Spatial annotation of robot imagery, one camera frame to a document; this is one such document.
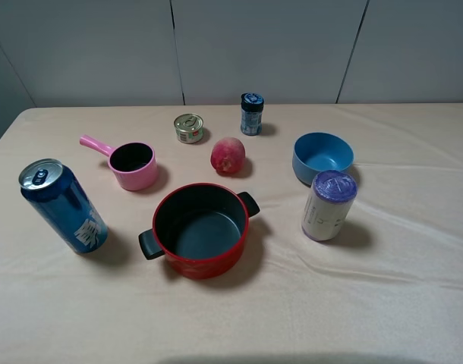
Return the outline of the tall blue beverage can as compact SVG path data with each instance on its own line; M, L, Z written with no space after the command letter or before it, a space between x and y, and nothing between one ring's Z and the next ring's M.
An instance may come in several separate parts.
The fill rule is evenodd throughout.
M77 254L91 253L107 240L105 222L72 170L59 160L32 162L18 183L25 200Z

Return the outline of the red peach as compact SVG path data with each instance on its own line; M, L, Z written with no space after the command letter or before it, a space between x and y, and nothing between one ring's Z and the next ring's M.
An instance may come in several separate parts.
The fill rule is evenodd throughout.
M213 147L210 163L222 174L238 173L245 162L246 152L243 143L234 137L225 137Z

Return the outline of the small tin can green label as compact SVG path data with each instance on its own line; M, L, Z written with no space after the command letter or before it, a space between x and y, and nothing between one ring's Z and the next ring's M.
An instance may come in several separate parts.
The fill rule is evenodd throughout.
M192 113L179 115L174 120L174 128L181 143L193 144L203 138L203 119L199 115Z

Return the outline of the small blue lidded jar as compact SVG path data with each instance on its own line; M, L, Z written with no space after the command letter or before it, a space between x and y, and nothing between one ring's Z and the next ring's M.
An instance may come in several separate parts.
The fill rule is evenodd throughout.
M256 136L262 130L262 113L264 98L257 93L241 95L241 132L248 136Z

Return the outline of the blue plastic bowl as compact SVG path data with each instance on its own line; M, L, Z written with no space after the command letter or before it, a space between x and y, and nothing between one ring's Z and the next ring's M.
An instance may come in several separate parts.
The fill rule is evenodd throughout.
M310 186L315 176L328 170L347 171L354 152L340 137L324 132L307 133L294 143L292 168L296 178Z

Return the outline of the white roll with purple top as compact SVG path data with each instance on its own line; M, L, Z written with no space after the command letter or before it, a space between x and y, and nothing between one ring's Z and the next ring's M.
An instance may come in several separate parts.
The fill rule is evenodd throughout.
M334 238L342 228L357 195L355 179L340 171L322 171L313 179L301 219L301 228L311 240Z

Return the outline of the cream tablecloth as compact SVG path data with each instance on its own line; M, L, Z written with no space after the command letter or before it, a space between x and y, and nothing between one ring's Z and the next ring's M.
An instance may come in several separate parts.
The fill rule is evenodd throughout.
M174 120L203 119L181 143ZM241 137L236 105L34 108L0 139L0 363L463 363L463 104L268 105L243 136L234 177L209 163ZM354 150L359 191L330 243L308 239L308 188L295 140L335 134ZM118 183L112 147L141 142L159 176ZM24 200L29 163L69 166L109 226L106 244L75 254ZM213 182L246 191L260 213L237 265L210 280L148 261L138 234L172 190Z

